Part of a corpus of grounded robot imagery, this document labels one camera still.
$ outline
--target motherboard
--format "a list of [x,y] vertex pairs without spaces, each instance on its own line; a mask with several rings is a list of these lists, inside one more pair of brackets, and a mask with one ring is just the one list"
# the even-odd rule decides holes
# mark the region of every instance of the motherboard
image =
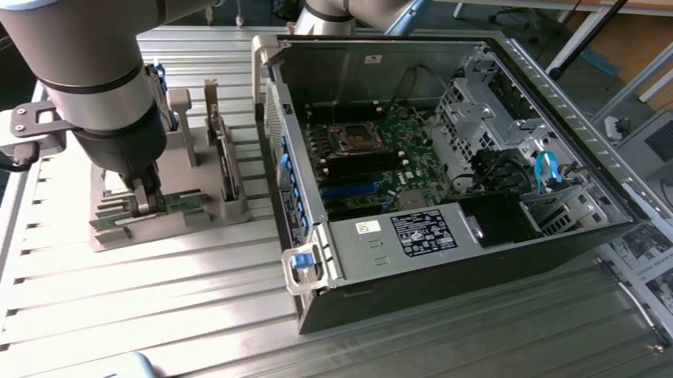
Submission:
[[307,124],[313,175],[328,218],[365,217],[436,205],[445,169],[413,108],[392,105],[379,120]]

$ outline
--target warning label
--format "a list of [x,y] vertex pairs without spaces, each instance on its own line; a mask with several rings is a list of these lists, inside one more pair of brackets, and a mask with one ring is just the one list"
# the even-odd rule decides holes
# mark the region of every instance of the warning label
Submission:
[[411,258],[457,246],[439,210],[391,217],[389,220],[403,253]]

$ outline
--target blue pcie slot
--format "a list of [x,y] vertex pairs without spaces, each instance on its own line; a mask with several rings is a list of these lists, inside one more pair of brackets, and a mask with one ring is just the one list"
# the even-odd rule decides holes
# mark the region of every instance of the blue pcie slot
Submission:
[[373,183],[364,183],[361,185],[353,185],[351,187],[332,187],[324,189],[321,193],[323,198],[336,198],[345,195],[371,195],[379,191],[380,181]]

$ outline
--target blue cable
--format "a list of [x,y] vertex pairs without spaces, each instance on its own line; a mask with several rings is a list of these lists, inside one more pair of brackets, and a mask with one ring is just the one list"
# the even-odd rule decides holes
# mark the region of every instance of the blue cable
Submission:
[[556,179],[556,182],[562,182],[562,176],[558,174],[556,167],[556,157],[551,151],[542,151],[535,157],[535,165],[532,166],[532,171],[535,173],[535,183],[536,183],[536,193],[542,194],[542,162],[544,161],[544,156],[548,158],[548,179]]

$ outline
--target pc case handle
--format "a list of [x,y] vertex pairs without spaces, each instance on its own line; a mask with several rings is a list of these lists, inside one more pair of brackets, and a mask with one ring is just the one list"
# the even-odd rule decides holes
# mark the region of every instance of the pc case handle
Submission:
[[325,275],[320,277],[319,280],[313,282],[297,283],[295,281],[295,277],[292,275],[292,259],[297,256],[309,256],[311,257],[311,266],[315,265],[316,257],[317,257],[317,246],[313,243],[305,243],[296,248],[291,248],[283,251],[283,255],[280,257],[280,263],[283,265],[283,273],[284,273],[284,286],[287,287],[287,291],[292,295],[301,295],[309,293],[315,289],[320,289],[327,286]]

